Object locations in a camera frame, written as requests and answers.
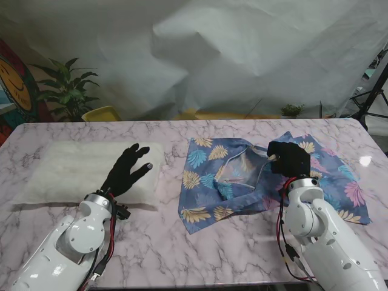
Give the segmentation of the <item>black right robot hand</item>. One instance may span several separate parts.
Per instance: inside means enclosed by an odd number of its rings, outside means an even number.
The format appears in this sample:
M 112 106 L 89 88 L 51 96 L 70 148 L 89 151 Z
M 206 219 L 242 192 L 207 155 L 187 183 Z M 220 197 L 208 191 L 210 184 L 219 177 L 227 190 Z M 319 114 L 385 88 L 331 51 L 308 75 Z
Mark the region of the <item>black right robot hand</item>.
M 310 176 L 310 155 L 299 145 L 292 142 L 271 141 L 267 156 L 276 156 L 271 171 L 288 178 Z

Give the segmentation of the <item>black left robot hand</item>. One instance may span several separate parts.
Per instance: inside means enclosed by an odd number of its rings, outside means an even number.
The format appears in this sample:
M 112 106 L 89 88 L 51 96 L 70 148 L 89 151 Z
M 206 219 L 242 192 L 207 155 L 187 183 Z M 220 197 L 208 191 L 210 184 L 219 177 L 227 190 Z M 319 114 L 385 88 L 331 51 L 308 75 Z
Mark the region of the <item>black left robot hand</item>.
M 150 151 L 150 147 L 139 147 L 136 143 L 126 148 L 117 159 L 113 168 L 109 172 L 106 180 L 101 186 L 104 193 L 117 197 L 128 191 L 135 182 L 146 175 L 152 168 L 152 163 L 148 162 L 138 170 L 132 172 L 132 167 L 136 162 Z

